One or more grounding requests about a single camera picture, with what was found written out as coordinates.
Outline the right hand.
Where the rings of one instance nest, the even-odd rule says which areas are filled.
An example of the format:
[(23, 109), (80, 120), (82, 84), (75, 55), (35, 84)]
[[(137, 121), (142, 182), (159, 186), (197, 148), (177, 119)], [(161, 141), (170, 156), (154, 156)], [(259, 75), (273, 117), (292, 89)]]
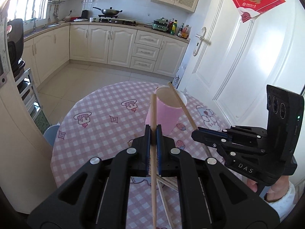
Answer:
[[(258, 191), (258, 185), (255, 181), (247, 179), (247, 186), (253, 191)], [(266, 201), (276, 202), (286, 195), (290, 186), (289, 176), (281, 176), (275, 184), (269, 187)]]

